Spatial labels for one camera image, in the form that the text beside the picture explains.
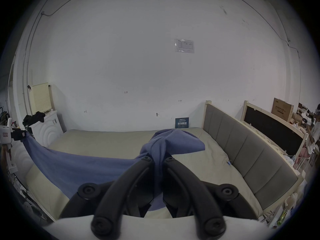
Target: handwritten mark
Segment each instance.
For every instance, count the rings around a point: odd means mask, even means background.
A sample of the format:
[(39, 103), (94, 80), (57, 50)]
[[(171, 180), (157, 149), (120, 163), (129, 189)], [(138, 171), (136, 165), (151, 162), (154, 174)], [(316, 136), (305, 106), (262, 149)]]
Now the handwritten mark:
[(222, 5), (220, 6), (220, 9), (223, 10), (223, 12), (227, 15), (227, 12), (226, 12), (226, 10), (223, 8)]

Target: gray upholstered headboard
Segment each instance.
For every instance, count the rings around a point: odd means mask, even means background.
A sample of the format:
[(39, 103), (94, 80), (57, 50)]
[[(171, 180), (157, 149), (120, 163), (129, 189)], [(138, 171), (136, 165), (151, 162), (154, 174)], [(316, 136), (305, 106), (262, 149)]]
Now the gray upholstered headboard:
[(293, 169), (267, 142), (210, 104), (206, 105), (203, 130), (226, 152), (263, 210), (297, 182)]

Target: black panel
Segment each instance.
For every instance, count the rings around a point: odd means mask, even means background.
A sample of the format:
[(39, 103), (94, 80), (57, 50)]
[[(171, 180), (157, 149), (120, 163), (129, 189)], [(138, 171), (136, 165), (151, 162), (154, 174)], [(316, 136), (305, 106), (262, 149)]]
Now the black panel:
[(244, 121), (286, 150), (289, 156), (297, 153), (302, 138), (279, 121), (251, 107), (247, 107)]

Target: bed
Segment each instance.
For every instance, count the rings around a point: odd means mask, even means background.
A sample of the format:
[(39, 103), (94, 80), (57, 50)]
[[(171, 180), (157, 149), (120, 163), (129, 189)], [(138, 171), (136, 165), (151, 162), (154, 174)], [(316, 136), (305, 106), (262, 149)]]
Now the bed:
[[(257, 216), (276, 208), (300, 185), (303, 175), (258, 134), (210, 103), (207, 101), (205, 105), (202, 128), (183, 129), (197, 136), (205, 144), (205, 150), (173, 157), (202, 181), (235, 185)], [(49, 148), (77, 155), (135, 158), (155, 132), (69, 130)], [(39, 206), (53, 220), (58, 219), (69, 199), (35, 165), (25, 178)], [(146, 218), (170, 217), (166, 208), (146, 214)]]

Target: blue blanket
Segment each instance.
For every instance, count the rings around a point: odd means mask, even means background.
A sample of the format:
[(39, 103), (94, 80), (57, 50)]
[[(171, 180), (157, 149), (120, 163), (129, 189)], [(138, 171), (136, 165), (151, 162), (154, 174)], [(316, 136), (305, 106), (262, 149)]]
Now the blue blanket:
[[(187, 154), (205, 149), (204, 143), (196, 136), (182, 130), (166, 129), (154, 134), (142, 146), (140, 155), (135, 159), (119, 159), (68, 154), (41, 146), (29, 133), (23, 138), (28, 154), (46, 176), (69, 199), (84, 183), (101, 184), (116, 180), (130, 166), (148, 155), (155, 162), (154, 196), (161, 194), (162, 162), (168, 155)], [(152, 203), (150, 211), (164, 207), (162, 198)]]

